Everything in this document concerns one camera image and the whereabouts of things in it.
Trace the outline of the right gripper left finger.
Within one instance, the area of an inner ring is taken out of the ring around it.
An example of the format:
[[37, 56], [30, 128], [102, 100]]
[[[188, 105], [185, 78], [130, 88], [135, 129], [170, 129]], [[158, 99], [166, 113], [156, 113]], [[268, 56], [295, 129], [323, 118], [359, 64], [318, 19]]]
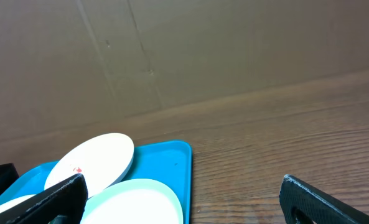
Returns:
[[88, 199], [82, 174], [51, 186], [43, 192], [0, 213], [0, 224], [43, 224], [60, 217], [59, 223], [79, 224]]

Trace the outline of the white plate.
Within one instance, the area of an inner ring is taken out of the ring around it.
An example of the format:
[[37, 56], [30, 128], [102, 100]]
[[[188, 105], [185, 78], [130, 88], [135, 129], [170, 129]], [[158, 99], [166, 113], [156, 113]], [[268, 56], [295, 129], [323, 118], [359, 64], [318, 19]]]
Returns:
[[130, 170], [133, 159], [134, 143], [129, 136], [121, 133], [99, 135], [64, 155], [47, 176], [44, 189], [81, 174], [90, 198], [120, 182]]

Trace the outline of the yellow-green plate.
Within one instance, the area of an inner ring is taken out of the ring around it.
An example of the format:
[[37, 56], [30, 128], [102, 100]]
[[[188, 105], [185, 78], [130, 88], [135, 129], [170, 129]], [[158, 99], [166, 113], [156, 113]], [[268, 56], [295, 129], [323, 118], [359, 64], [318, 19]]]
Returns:
[[0, 205], [0, 213], [5, 212], [6, 210], [9, 210], [12, 207], [15, 207], [16, 205], [22, 203], [23, 201], [28, 200], [29, 198], [35, 196], [35, 194], [31, 195], [25, 195], [18, 198], [15, 198], [13, 200], [10, 200], [2, 205]]

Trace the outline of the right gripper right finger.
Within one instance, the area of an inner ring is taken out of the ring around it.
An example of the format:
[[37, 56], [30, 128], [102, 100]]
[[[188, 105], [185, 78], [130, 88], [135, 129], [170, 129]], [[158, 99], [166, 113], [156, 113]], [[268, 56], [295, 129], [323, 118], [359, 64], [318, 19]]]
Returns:
[[369, 215], [293, 175], [283, 177], [279, 204], [287, 224], [369, 224]]

